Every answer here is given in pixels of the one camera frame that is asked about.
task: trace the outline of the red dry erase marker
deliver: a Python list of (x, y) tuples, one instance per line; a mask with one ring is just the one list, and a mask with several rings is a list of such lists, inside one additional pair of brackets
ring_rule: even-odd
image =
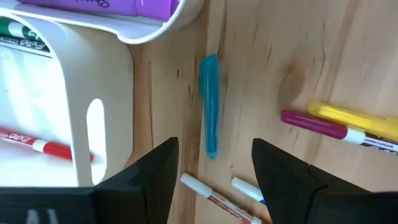
[[(63, 144), (36, 139), (2, 128), (0, 128), (0, 138), (7, 142), (43, 152), (44, 154), (72, 160), (70, 147), (64, 146)], [(93, 162), (93, 159), (94, 155), (90, 154), (90, 162)]]
[(395, 142), (342, 124), (290, 110), (284, 110), (280, 119), (285, 123), (324, 134), (335, 139), (398, 155), (398, 145)]

